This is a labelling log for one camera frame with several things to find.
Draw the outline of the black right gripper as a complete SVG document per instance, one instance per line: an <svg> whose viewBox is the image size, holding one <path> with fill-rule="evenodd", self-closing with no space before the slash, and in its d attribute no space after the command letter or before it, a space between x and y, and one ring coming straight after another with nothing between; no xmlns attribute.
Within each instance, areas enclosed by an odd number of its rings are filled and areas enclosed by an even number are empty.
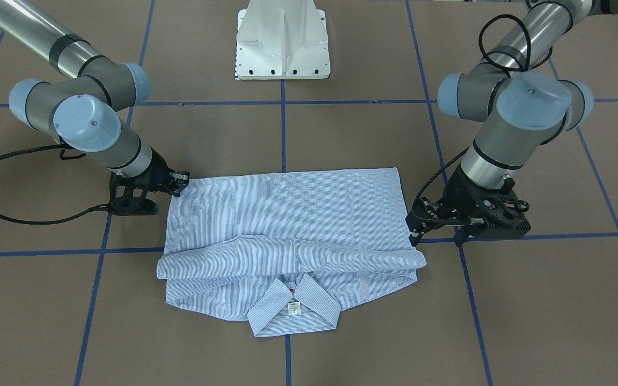
<svg viewBox="0 0 618 386"><path fill-rule="evenodd" d="M137 176L111 174L106 211L119 217L155 215L159 212L158 205L147 194L161 191L179 197L189 180L189 172L174 171L160 154L153 152L147 168Z"/></svg>

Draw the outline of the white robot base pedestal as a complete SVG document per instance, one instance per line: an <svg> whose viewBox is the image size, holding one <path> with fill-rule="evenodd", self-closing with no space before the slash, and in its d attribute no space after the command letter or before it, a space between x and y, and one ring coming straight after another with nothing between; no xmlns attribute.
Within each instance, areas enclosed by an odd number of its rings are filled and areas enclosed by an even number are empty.
<svg viewBox="0 0 618 386"><path fill-rule="evenodd" d="M314 1L250 1L238 11L236 42L236 80L330 76L326 13Z"/></svg>

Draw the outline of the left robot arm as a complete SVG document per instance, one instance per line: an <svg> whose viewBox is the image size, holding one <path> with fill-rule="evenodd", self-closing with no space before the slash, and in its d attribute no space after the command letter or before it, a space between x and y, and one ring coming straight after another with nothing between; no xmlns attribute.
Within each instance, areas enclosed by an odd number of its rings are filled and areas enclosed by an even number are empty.
<svg viewBox="0 0 618 386"><path fill-rule="evenodd" d="M478 38L482 59L469 73L442 81L437 105L448 116L480 122L437 201L419 192L406 217L410 244L424 234L456 226L454 244L468 239L521 239L531 230L529 203L513 188L515 176L539 146L581 125L593 111L593 93L581 81L535 72L554 44L590 16L618 14L618 1L537 1L490 50Z"/></svg>

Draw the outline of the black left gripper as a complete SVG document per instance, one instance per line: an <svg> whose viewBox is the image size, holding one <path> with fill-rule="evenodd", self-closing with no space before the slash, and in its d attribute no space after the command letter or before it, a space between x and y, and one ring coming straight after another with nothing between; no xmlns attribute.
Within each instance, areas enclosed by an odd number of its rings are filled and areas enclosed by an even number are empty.
<svg viewBox="0 0 618 386"><path fill-rule="evenodd" d="M445 226L457 227L457 247L469 239L521 239L531 230L525 215L529 203L518 199L514 185L508 177L501 180L499 190L488 190L457 167L438 201L416 198L406 216L410 244L416 247L424 234Z"/></svg>

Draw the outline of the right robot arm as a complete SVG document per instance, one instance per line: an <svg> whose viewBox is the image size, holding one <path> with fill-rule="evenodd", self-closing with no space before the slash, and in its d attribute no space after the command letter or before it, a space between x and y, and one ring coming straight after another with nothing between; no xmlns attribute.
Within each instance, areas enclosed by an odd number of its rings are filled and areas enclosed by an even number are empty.
<svg viewBox="0 0 618 386"><path fill-rule="evenodd" d="M178 197L189 185L186 171L164 157L120 119L118 112L150 97L152 84L138 64L117 64L90 42L27 1L0 1L0 30L46 59L67 77L56 85L27 79L10 91L8 107L22 123L54 140L0 155L0 161L41 151L76 150L111 172L109 199L84 210L114 216L150 216L158 205L147 198L161 191Z"/></svg>

